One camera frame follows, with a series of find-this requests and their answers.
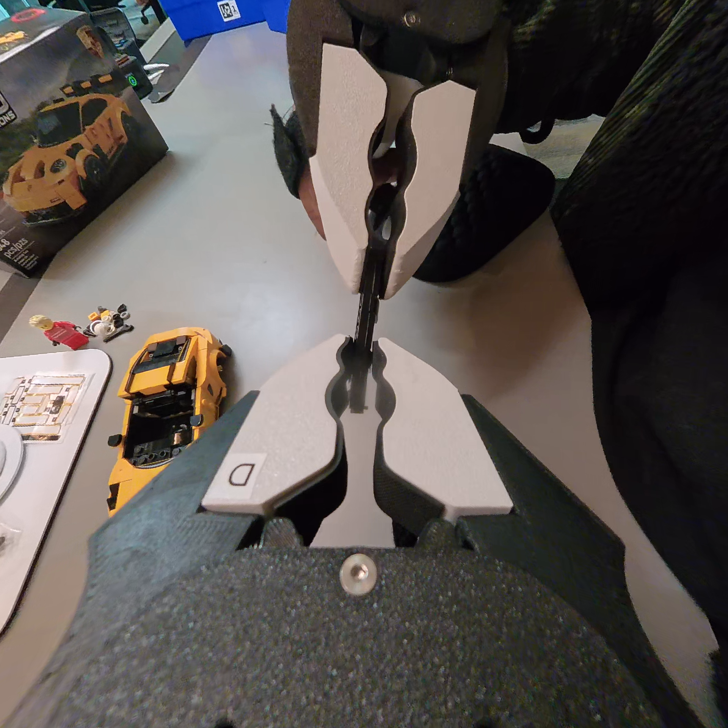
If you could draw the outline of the stacked blue plastic bins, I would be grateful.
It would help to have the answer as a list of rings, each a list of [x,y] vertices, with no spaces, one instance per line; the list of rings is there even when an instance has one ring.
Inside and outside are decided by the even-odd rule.
[[[290,1],[160,1],[184,41],[249,25],[286,33]]]

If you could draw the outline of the person's dark clothing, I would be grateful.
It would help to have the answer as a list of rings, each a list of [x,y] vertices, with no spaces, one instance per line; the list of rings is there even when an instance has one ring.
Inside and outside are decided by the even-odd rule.
[[[513,35],[498,131],[605,121],[684,3],[504,2]],[[724,682],[726,306],[727,290],[718,300],[683,278],[661,299],[590,317],[594,411],[614,482],[707,617]]]

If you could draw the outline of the red lego minifigure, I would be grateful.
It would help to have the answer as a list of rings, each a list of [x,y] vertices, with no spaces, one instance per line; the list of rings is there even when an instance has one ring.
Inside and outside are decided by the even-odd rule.
[[[37,314],[30,318],[29,324],[40,330],[54,347],[63,345],[76,351],[89,343],[89,337],[71,322],[54,321],[47,316]]]

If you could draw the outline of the small black device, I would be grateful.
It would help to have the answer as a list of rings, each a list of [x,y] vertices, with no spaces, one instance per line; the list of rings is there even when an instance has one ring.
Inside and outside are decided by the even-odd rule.
[[[128,85],[132,87],[136,96],[140,100],[150,96],[153,85],[144,68],[144,61],[127,53],[116,54],[115,61],[119,71],[126,78]]]

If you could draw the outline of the black and yellow lego strip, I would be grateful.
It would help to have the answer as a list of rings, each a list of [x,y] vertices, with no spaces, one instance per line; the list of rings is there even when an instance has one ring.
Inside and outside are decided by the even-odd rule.
[[[388,218],[383,213],[371,209],[366,214],[369,242],[359,287],[359,310],[355,336],[351,342],[347,364],[349,406],[352,414],[362,414],[366,405],[373,333],[377,323],[381,288],[387,263],[388,241],[383,232],[387,220]]]

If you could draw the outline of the lego set box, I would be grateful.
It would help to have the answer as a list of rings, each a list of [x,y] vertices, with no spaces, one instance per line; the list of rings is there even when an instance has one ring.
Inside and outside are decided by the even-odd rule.
[[[2,271],[33,278],[168,146],[93,15],[2,7]]]

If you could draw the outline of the person's right hand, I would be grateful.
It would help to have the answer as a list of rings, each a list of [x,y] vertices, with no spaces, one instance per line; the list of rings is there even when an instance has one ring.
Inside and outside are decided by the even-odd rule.
[[[314,225],[317,233],[323,240],[326,240],[320,209],[312,181],[311,169],[308,164],[306,164],[303,169],[298,182],[298,198],[300,199],[301,204],[303,205],[304,210],[309,220]]]

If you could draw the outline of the yellow lego car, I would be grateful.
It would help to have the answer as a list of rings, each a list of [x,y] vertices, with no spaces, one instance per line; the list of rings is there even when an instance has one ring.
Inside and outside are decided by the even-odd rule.
[[[118,396],[120,433],[108,437],[116,461],[108,479],[108,516],[126,505],[217,421],[232,349],[207,329],[152,335],[132,359]]]

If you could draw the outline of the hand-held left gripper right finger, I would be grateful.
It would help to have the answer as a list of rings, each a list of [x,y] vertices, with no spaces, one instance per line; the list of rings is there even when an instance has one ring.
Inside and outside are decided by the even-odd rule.
[[[505,516],[513,500],[460,391],[389,339],[373,347],[381,421],[373,492],[396,532],[417,538],[433,520]]]

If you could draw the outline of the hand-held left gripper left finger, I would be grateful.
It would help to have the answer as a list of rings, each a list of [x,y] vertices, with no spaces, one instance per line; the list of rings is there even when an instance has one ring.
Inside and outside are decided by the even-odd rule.
[[[347,494],[341,414],[348,404],[349,336],[332,336],[272,375],[213,477],[202,508],[286,518],[304,543]]]

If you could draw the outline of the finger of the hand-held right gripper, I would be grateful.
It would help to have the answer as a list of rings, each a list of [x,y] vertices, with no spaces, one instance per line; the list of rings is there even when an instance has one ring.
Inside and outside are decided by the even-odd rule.
[[[397,128],[403,179],[392,208],[390,299],[414,276],[449,219],[460,195],[476,92],[448,80],[418,90]]]
[[[350,293],[359,293],[373,191],[370,146],[387,111],[387,84],[358,50],[322,46],[316,153],[309,160],[326,244]]]

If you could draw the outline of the white book stand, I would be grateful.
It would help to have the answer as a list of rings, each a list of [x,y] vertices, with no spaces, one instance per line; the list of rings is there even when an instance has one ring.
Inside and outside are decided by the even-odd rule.
[[[93,374],[68,433],[61,442],[24,442],[2,425],[1,522],[23,531],[14,554],[1,560],[1,630],[12,622],[31,578],[41,546],[63,496],[86,433],[111,374],[100,350],[60,351],[1,360],[2,387],[36,373]]]

